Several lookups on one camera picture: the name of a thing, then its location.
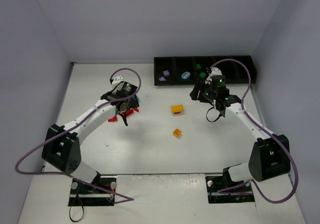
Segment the green slope lego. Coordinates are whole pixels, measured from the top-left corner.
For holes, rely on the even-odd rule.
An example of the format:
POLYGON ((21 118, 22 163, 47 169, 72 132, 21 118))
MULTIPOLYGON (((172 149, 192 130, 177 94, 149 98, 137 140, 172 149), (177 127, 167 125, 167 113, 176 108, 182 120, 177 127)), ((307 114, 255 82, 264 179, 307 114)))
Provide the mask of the green slope lego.
POLYGON ((206 74, 205 74, 204 72, 201 72, 201 73, 199 74, 199 78, 200 78, 200 79, 205 79, 205 77, 206 77, 206 74))

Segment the teal oval lego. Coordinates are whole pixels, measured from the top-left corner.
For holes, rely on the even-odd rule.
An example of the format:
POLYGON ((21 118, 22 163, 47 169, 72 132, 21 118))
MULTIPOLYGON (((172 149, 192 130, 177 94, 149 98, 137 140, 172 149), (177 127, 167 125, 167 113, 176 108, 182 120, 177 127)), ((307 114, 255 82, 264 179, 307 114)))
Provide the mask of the teal oval lego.
POLYGON ((183 72, 183 73, 181 74, 181 79, 182 79, 182 80, 188 80, 188 79, 190 78, 190 76, 191 76, 191 73, 188 72, 188 71, 186 71, 186 72, 183 72))

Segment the purple square lego brick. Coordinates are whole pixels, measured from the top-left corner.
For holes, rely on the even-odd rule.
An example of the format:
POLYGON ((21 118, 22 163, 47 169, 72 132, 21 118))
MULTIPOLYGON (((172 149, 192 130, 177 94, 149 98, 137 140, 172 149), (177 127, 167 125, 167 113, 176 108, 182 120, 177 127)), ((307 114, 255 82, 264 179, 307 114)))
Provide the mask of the purple square lego brick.
POLYGON ((164 77, 169 77, 170 76, 170 72, 168 70, 163 71, 163 76, 164 77))

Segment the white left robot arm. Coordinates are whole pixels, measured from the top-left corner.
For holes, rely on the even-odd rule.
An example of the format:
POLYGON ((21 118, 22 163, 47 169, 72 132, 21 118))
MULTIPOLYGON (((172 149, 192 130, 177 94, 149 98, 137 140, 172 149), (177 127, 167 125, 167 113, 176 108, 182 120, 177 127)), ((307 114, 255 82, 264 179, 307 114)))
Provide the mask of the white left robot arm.
POLYGON ((41 157, 63 174, 97 186, 101 175, 82 160, 80 146, 100 125, 117 115, 127 125, 126 112, 139 107, 136 90, 133 84, 119 81, 78 118, 62 126, 52 125, 46 135, 50 141, 44 145, 41 157))

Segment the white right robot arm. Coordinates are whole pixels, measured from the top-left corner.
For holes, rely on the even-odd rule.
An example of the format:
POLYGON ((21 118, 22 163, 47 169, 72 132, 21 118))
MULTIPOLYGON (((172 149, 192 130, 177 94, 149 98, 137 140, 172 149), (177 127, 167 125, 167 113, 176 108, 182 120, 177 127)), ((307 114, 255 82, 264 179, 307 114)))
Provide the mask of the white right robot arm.
POLYGON ((190 93, 194 101, 209 103, 219 112, 219 117, 229 118, 247 138, 252 148, 249 160, 224 169, 232 182, 255 180, 262 182, 291 170, 288 156, 275 139, 288 150, 289 140, 285 135, 276 135, 270 130, 263 130, 262 124, 255 125, 245 114, 242 100, 231 95, 225 85, 223 75, 212 76, 209 81, 198 79, 190 93))

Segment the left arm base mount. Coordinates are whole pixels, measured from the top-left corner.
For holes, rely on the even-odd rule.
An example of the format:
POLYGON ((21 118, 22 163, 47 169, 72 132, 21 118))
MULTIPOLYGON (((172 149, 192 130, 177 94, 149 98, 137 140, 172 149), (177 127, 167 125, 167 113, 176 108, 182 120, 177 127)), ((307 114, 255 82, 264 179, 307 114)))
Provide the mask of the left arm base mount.
POLYGON ((72 180, 68 198, 68 216, 72 223, 80 222, 85 215, 85 207, 109 207, 114 206, 114 192, 117 187, 116 176, 102 176, 97 186, 104 188, 112 194, 100 189, 72 180))

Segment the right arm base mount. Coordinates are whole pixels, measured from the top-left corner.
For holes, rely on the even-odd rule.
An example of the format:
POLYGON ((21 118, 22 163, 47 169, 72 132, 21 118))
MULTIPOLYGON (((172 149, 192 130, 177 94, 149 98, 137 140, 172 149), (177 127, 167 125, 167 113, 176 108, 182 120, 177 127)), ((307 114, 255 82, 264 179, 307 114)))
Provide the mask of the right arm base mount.
POLYGON ((232 182, 223 176, 206 176, 206 190, 209 204, 254 203, 255 197, 250 183, 232 182))

